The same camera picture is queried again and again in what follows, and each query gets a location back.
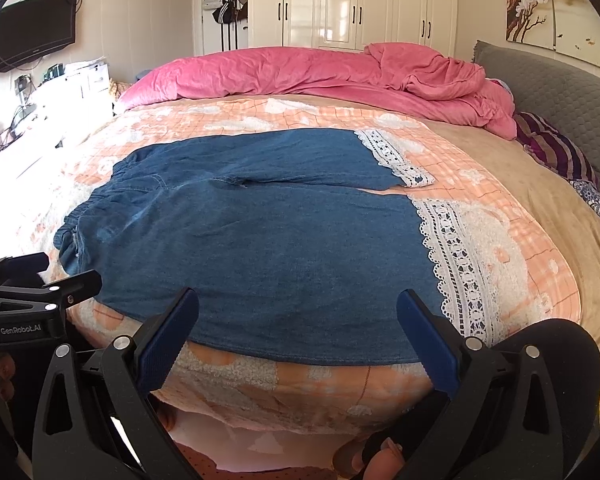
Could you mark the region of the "right hand red nails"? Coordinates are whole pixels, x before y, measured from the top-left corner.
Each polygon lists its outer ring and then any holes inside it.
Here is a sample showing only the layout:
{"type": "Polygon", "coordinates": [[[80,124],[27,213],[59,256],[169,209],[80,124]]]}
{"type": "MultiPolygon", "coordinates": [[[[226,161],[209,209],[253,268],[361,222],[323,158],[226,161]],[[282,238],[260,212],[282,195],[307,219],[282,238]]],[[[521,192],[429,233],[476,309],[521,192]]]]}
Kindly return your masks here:
{"type": "Polygon", "coordinates": [[[405,466],[402,446],[391,438],[381,443],[379,451],[367,462],[363,460],[364,442],[351,440],[332,456],[332,466],[342,478],[352,479],[362,472],[364,480],[392,480],[405,466]]]}

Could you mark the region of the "left hand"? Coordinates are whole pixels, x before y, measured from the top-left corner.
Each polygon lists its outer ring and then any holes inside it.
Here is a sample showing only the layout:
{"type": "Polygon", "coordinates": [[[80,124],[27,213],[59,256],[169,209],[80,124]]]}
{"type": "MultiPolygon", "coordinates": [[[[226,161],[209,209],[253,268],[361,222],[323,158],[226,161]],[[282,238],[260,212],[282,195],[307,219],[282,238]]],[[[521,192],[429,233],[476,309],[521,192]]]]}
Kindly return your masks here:
{"type": "Polygon", "coordinates": [[[12,378],[16,372],[14,359],[8,354],[0,354],[0,399],[4,402],[12,400],[14,396],[14,385],[12,378]]]}

